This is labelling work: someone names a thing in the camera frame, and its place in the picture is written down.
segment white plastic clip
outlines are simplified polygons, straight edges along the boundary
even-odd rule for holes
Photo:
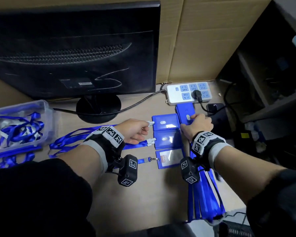
[[[147,146],[151,146],[155,143],[156,138],[147,139]]]
[[[154,121],[147,121],[147,122],[149,123],[148,127],[152,126],[155,123]]]

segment black monitor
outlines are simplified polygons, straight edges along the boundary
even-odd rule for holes
[[[155,91],[159,24],[159,1],[2,11],[0,79],[33,99],[81,97],[80,113],[119,111],[117,94]]]

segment monitor vent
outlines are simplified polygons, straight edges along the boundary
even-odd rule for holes
[[[30,64],[30,65],[60,65],[96,61],[117,55],[128,47],[128,44],[95,47],[92,49],[71,49],[60,51],[40,52],[37,55],[17,53],[15,55],[0,56],[0,61]]]

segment white scratch line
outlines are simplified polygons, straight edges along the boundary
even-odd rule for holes
[[[126,69],[118,70],[118,71],[125,71],[125,70],[127,70],[127,69],[129,69],[129,67],[126,68]],[[109,74],[112,74],[112,73],[115,73],[115,72],[118,72],[118,71],[113,71],[113,72],[110,72],[110,73],[107,73],[107,74],[101,75],[101,76],[95,78],[95,80],[98,80],[99,78],[101,78],[101,77],[103,77],[103,76],[106,76],[106,75],[109,75]]]
[[[122,83],[121,83],[119,80],[115,80],[115,81],[118,81],[118,82],[120,83],[120,85],[115,86],[115,87],[97,88],[97,89],[92,89],[92,90],[88,90],[88,91],[104,90],[104,89],[112,89],[112,88],[120,87],[120,86],[122,85]]]

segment monitor stand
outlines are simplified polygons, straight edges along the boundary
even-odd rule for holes
[[[114,94],[85,95],[77,103],[76,112],[86,114],[104,114],[120,111],[122,107],[120,99]],[[80,115],[79,118],[87,123],[101,124],[108,122],[117,114],[107,116]]]

